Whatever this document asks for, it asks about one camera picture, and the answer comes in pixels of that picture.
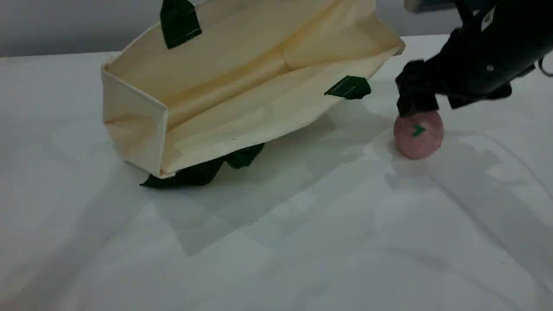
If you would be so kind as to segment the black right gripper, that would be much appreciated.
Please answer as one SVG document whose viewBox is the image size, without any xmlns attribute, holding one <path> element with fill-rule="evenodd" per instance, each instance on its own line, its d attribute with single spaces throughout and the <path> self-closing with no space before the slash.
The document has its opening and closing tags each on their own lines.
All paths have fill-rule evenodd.
<svg viewBox="0 0 553 311">
<path fill-rule="evenodd" d="M 455 1 L 462 27 L 434 58 L 440 94 L 452 109 L 511 96 L 513 79 L 552 51 L 550 0 L 484 0 L 473 10 Z M 401 118 L 439 109 L 424 60 L 409 61 L 395 78 Z"/>
</svg>

